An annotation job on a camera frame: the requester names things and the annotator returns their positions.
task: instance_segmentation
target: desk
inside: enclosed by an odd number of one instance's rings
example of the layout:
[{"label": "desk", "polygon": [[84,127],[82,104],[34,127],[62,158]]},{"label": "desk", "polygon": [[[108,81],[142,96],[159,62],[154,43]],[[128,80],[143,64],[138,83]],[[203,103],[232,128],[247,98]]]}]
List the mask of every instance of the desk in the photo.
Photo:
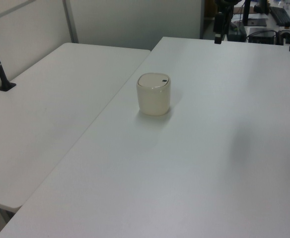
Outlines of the desk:
[{"label": "desk", "polygon": [[[0,238],[290,237],[280,54],[290,59],[281,46],[163,38]],[[146,72],[171,77],[164,116],[139,112]]]},{"label": "desk", "polygon": [[[236,7],[239,7],[239,6],[242,6],[244,3],[244,1],[241,1],[239,4],[237,4]],[[251,6],[254,6],[258,4],[257,2],[251,2]],[[283,7],[283,2],[278,2],[278,1],[270,1],[270,4],[271,6],[275,6],[275,7]],[[289,4],[289,8],[286,9],[286,12],[289,14],[290,16],[290,4]],[[270,29],[273,29],[275,31],[282,31],[282,30],[286,30],[284,27],[280,27],[276,24],[276,21],[274,20],[274,18],[272,17],[272,15],[269,13],[268,14],[268,19],[266,20],[266,23],[267,23],[267,26],[266,27],[262,27],[262,26],[254,26],[254,27],[257,27],[257,28],[270,28]],[[250,26],[246,26],[245,27],[245,31],[247,33],[247,35],[249,35],[249,32],[250,32]]]},{"label": "desk", "polygon": [[25,203],[148,54],[64,44],[0,91],[0,208]]}]

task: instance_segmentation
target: computer monitor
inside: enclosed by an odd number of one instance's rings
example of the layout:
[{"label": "computer monitor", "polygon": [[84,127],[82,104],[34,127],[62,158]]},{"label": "computer monitor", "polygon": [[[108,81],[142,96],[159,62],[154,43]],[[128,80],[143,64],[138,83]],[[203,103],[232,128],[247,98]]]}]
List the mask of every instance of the computer monitor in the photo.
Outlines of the computer monitor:
[{"label": "computer monitor", "polygon": [[[244,26],[266,26],[265,19],[249,19],[251,0],[245,0],[242,23]],[[269,14],[268,0],[259,0],[259,4],[254,7],[257,13]]]}]

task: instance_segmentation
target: white container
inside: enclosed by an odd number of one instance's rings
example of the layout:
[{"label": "white container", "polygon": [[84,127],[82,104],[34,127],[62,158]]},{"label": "white container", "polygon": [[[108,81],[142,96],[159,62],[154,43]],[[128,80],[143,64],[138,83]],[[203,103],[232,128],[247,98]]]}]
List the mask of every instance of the white container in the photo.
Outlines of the white container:
[{"label": "white container", "polygon": [[151,116],[160,116],[168,112],[170,83],[170,78],[166,74],[143,74],[137,82],[140,111]]}]

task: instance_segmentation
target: container lid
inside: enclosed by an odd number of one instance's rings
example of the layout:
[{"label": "container lid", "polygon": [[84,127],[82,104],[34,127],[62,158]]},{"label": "container lid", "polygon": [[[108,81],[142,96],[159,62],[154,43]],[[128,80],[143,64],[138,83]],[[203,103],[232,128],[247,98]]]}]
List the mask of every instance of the container lid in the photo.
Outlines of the container lid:
[{"label": "container lid", "polygon": [[146,73],[143,74],[138,84],[148,88],[158,88],[165,86],[169,81],[169,77],[162,73]]}]

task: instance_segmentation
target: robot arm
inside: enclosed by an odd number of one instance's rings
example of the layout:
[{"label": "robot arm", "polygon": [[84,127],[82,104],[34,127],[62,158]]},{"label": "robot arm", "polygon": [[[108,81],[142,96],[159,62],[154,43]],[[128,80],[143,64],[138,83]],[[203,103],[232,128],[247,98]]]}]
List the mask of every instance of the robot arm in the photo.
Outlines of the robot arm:
[{"label": "robot arm", "polygon": [[214,32],[215,44],[221,44],[225,34],[228,33],[229,25],[233,16],[233,8],[242,0],[215,0],[219,7],[219,13],[215,16]]}]

